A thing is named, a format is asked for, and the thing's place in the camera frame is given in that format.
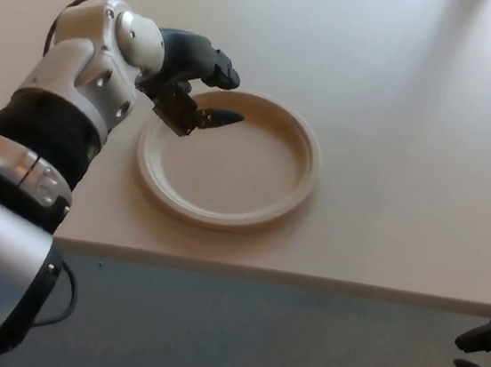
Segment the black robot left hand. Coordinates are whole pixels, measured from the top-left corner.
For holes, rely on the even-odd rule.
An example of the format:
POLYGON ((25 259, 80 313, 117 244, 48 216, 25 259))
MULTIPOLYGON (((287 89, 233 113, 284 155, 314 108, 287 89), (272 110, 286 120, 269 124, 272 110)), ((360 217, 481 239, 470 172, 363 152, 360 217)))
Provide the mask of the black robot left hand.
POLYGON ((232 91, 239 87, 238 72, 226 54, 213 48, 211 41, 182 29, 161 30, 165 57, 160 71, 142 76, 136 88, 146 95, 153 112, 178 136, 194 130, 221 128, 245 120, 236 110, 199 108, 190 96, 191 82, 200 80, 207 87, 232 91))

